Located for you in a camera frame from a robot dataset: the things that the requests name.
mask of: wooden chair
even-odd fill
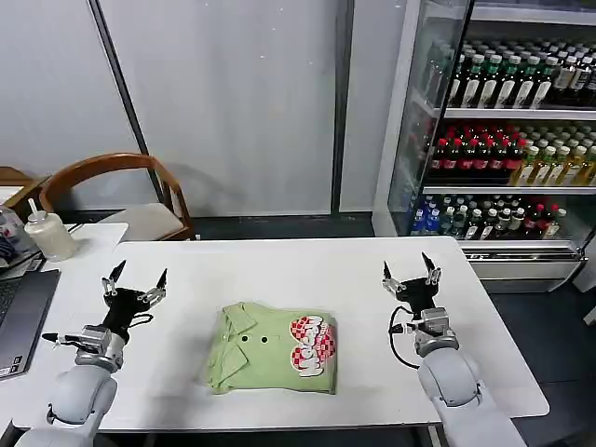
[[[150,203],[131,207],[112,214],[103,219],[102,223],[129,224],[122,240],[196,239],[180,185],[152,156],[119,153],[79,161],[60,170],[46,182],[39,195],[41,206],[44,210],[52,212],[52,202],[56,202],[73,186],[97,175],[122,169],[153,169],[161,180],[164,204]],[[171,192],[178,200],[182,217],[178,217],[174,211]]]

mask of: printed graphic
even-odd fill
[[[290,333],[299,342],[291,351],[291,366],[301,377],[323,374],[325,361],[335,354],[333,326],[321,317],[302,317],[290,324]]]

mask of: laptop keyboard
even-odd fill
[[[0,281],[0,325],[2,325],[8,309],[12,305],[12,300],[15,298],[19,284],[20,278]]]

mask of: refrigerator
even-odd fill
[[[595,285],[596,262],[592,265],[586,253],[593,252],[596,255],[596,242],[592,241],[596,232],[596,186],[579,183],[577,178],[559,182],[563,178],[562,174],[559,175],[562,168],[555,171],[554,167],[558,165],[554,162],[549,165],[549,172],[556,175],[553,173],[547,179],[540,178],[540,182],[532,183],[527,179],[523,182],[517,179],[516,182],[514,177],[521,175],[523,167],[527,166],[528,172],[536,169],[536,159],[532,162],[527,156],[530,143],[541,145],[543,142],[539,141],[546,139],[548,145],[557,145],[554,141],[559,138],[549,140],[552,137],[547,135],[549,132],[556,130],[560,133],[556,133],[555,137],[560,137],[566,130],[573,132],[573,129],[577,129],[577,138],[581,138],[580,129],[587,133],[596,132],[596,121],[592,121],[596,120],[596,108],[587,101],[574,99],[577,95],[575,90],[569,90],[571,93],[565,90],[564,95],[554,95],[553,89],[545,97],[549,99],[535,104],[534,108],[530,108],[530,96],[522,98],[523,101],[519,103],[510,103],[512,99],[509,98],[500,107],[488,102],[483,102],[483,107],[479,107],[480,102],[476,105],[471,100],[463,103],[461,98],[458,98],[460,103],[457,103],[452,96],[454,85],[459,84],[458,88],[465,90],[467,82],[472,79],[469,77],[469,63],[473,56],[467,61],[465,73],[458,67],[460,54],[465,54],[471,47],[476,50],[476,54],[486,55],[486,61],[481,63],[481,72],[486,76],[481,76],[479,89],[489,79],[488,64],[491,57],[494,54],[502,55],[496,77],[498,82],[494,88],[496,96],[493,96],[498,98],[501,94],[499,89],[505,84],[509,65],[517,60],[511,58],[512,53],[515,56],[529,50],[531,55],[541,58],[539,73],[544,72],[546,75],[546,57],[539,54],[539,50],[543,49],[541,46],[550,43],[549,41],[559,46],[564,43],[564,49],[573,47],[569,48],[572,52],[585,50],[586,54],[577,55],[579,61],[574,65],[575,70],[576,67],[581,68],[579,63],[582,58],[589,57],[593,51],[592,45],[596,39],[590,37],[590,34],[593,34],[594,27],[596,7],[582,1],[408,1],[372,213],[375,234],[378,237],[430,237],[441,234],[455,237],[482,284],[490,292],[552,291],[569,280],[575,280],[580,290],[587,290]],[[507,49],[510,53],[506,53],[501,46],[510,46]],[[562,57],[563,61],[558,60],[559,65],[564,64],[566,57]],[[527,77],[523,77],[526,75],[526,68],[534,60],[530,61],[525,53],[521,54],[521,60],[520,72],[515,77],[518,86],[512,92],[514,95],[518,94],[521,89],[519,83],[530,79],[536,86],[528,89],[528,92],[532,91],[535,95],[536,88],[542,85],[538,84],[538,73],[529,75],[531,68],[527,70]],[[555,79],[550,80],[554,86]],[[461,137],[469,145],[471,139],[478,139],[477,142],[481,139],[481,130],[477,132],[476,128],[482,126],[487,131],[481,137],[487,142],[492,135],[486,134],[492,132],[495,135],[499,133],[502,144],[512,145],[511,135],[504,137],[503,133],[514,133],[515,141],[523,145],[522,159],[516,163],[511,161],[511,170],[503,168],[498,175],[481,170],[473,173],[473,169],[464,168],[465,163],[461,165],[461,169],[456,169],[457,174],[445,175],[446,171],[442,171],[439,175],[433,166],[437,166],[440,161],[441,150],[437,151],[438,146],[442,145],[440,140],[449,140],[454,144],[456,137],[470,128],[469,139]],[[526,147],[525,144],[534,136],[535,131],[542,133]],[[589,135],[584,136],[585,145],[589,145]],[[572,146],[572,154],[577,146],[570,142],[574,137],[572,135],[563,142],[563,145]],[[559,155],[560,146],[559,143],[556,156]],[[538,153],[540,157],[544,156],[545,148],[539,147]],[[503,160],[503,163],[505,166],[509,161]],[[452,200],[455,212],[459,210],[458,200],[463,200],[463,204],[467,205],[466,222],[459,234],[457,231],[437,231],[433,224],[420,229],[420,225],[417,225],[420,223],[420,219],[416,217],[417,211],[423,210],[424,220],[427,222],[427,216],[431,214],[429,203],[434,202],[440,210],[441,218],[445,213],[443,201],[447,196]],[[524,209],[524,214],[520,215],[520,226],[517,230],[508,231],[508,223],[504,221],[505,229],[501,225],[498,232],[481,237],[484,228],[494,225],[486,220],[489,209],[484,209],[482,204],[492,201],[490,208],[498,208],[496,221],[499,222],[498,217],[504,207],[497,207],[496,204],[501,199],[505,202],[505,207],[512,209],[512,213],[517,208]],[[472,208],[481,210],[480,230],[473,237],[467,237]]]

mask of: chair backrest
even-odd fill
[[[54,211],[52,202],[77,184],[97,175],[122,169],[165,170],[155,158],[143,154],[117,153],[87,158],[56,172],[46,182],[39,195],[41,206],[44,210],[52,212]]]

